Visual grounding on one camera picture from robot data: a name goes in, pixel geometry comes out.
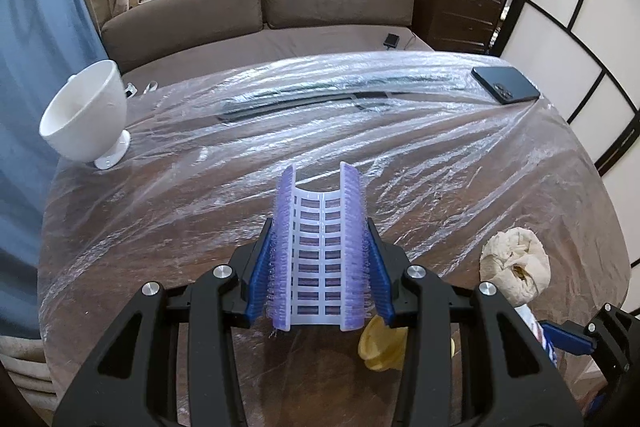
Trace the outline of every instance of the purple bristle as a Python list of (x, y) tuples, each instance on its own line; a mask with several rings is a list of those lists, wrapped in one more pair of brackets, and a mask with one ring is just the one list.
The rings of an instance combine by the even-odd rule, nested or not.
[(360, 173), (347, 163), (340, 163), (340, 191), (343, 198), (342, 252), (344, 278), (342, 296), (342, 331), (357, 330), (365, 320), (367, 255), (365, 248), (366, 212)]
[(273, 213), (273, 250), (271, 251), (271, 269), (269, 277), (267, 316), (273, 321), (273, 327), (288, 331), (290, 328), (290, 251), (289, 233), (295, 171), (289, 166), (282, 174), (278, 184), (276, 203)]

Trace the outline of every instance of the white footed cup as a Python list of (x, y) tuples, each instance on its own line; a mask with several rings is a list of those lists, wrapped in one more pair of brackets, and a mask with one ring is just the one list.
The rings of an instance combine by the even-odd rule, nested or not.
[(65, 158), (108, 169), (130, 143), (124, 129), (127, 99), (113, 60), (101, 60), (72, 75), (40, 120), (40, 136)]

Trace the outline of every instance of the small white item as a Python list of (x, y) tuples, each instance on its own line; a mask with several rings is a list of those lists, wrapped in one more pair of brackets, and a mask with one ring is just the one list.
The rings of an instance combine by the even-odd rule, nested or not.
[(556, 357), (556, 350), (554, 349), (554, 345), (545, 336), (545, 330), (542, 329), (542, 326), (540, 326), (540, 323), (538, 322), (531, 309), (526, 304), (523, 304), (522, 306), (518, 306), (515, 310), (520, 318), (524, 321), (524, 323), (529, 327), (531, 333), (533, 333), (533, 336), (542, 346), (542, 349), (545, 350), (545, 353), (549, 357), (549, 360), (551, 360), (553, 365), (558, 367), (558, 357)]
[(549, 257), (530, 230), (498, 232), (482, 248), (480, 279), (495, 284), (512, 306), (522, 306), (549, 286)]
[(127, 152), (127, 99), (113, 60), (101, 60), (69, 78), (40, 120), (40, 136), (62, 156), (113, 167)]
[(133, 84), (131, 84), (131, 82), (129, 84), (127, 84), (127, 87), (124, 88), (124, 95), (127, 98), (131, 98), (137, 92), (138, 92), (138, 88), (136, 86), (134, 86)]
[(158, 83), (155, 80), (152, 80), (151, 82), (146, 84), (145, 90), (142, 92), (142, 94), (147, 94), (148, 92), (155, 91), (156, 89), (158, 89)]

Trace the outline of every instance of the wooden table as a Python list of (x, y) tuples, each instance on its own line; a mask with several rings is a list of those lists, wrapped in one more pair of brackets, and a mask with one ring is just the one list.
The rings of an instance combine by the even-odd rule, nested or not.
[[(503, 62), (420, 52), (308, 57), (131, 99), (124, 160), (108, 171), (62, 160), (51, 187), (38, 293), (58, 389), (143, 283), (191, 282), (254, 240), (292, 162), (310, 190), (337, 187), (341, 160), (355, 165), (383, 238), (450, 283), (477, 284), (482, 245), (519, 226), (534, 230), (550, 256), (551, 286), (532, 304), (539, 319), (584, 323), (604, 302), (622, 302), (625, 243), (587, 153), (544, 98), (497, 105), (470, 75), (487, 64)], [(220, 119), (265, 92), (273, 100), (363, 90), (405, 94)], [(249, 425), (388, 425), (399, 373), (368, 371), (358, 338), (331, 327), (271, 335), (265, 319), (237, 330)], [(183, 335), (178, 407), (186, 425), (185, 345)], [(569, 383), (583, 367), (561, 357)]]

